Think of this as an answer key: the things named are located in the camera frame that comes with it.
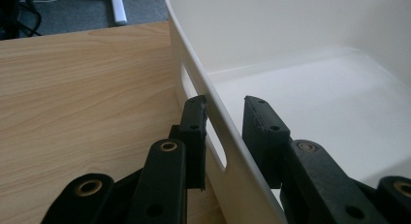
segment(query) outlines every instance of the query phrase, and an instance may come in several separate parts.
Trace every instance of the white object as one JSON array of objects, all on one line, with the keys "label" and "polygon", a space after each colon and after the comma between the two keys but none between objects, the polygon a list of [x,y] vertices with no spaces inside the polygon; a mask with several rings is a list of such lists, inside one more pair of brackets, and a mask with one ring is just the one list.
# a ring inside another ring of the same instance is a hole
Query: white object
[{"label": "white object", "polygon": [[117,25],[126,25],[127,17],[124,12],[123,0],[111,0],[112,11],[114,13],[114,21]]},{"label": "white object", "polygon": [[177,94],[207,97],[206,169],[228,223],[285,221],[240,137],[246,95],[348,176],[411,177],[411,0],[166,2]]}]

